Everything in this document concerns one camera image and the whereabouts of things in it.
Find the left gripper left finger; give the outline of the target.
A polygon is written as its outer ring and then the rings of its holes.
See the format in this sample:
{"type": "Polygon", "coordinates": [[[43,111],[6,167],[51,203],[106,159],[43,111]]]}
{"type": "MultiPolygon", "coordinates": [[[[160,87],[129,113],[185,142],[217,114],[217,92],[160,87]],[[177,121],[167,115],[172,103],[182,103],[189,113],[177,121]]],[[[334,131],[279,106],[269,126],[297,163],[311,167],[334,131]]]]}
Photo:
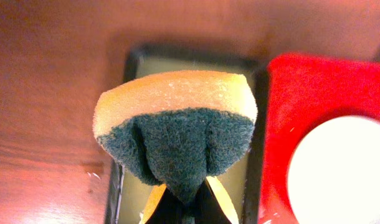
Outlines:
{"type": "Polygon", "coordinates": [[[145,205],[140,224],[181,224],[182,203],[164,185],[154,186],[145,205]]]}

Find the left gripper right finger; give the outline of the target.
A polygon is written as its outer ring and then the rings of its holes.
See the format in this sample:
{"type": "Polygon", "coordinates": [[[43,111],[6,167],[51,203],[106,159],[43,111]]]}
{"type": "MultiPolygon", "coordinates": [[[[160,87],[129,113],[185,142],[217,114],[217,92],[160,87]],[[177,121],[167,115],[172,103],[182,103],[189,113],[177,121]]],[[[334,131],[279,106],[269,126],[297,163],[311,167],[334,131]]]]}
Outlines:
{"type": "Polygon", "coordinates": [[[194,201],[195,224],[239,224],[232,200],[217,177],[206,177],[194,201]]]}

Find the green and yellow sponge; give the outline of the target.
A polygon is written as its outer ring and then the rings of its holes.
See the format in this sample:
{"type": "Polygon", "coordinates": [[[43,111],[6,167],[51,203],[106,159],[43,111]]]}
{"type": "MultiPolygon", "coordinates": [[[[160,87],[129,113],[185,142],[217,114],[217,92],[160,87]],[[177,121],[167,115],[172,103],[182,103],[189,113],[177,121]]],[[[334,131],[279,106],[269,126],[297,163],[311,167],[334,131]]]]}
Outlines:
{"type": "Polygon", "coordinates": [[[257,105],[242,74],[183,70],[137,78],[102,93],[97,143],[148,185],[191,203],[204,179],[249,150],[257,105]]]}

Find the white plate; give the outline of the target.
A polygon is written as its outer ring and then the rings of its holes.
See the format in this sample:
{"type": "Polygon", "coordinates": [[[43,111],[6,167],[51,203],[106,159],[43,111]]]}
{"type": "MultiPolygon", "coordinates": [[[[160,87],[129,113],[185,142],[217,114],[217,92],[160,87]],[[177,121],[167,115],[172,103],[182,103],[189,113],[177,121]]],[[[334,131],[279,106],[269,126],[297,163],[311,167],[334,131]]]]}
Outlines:
{"type": "Polygon", "coordinates": [[[312,129],[287,175],[299,223],[380,224],[380,122],[342,116],[312,129]]]}

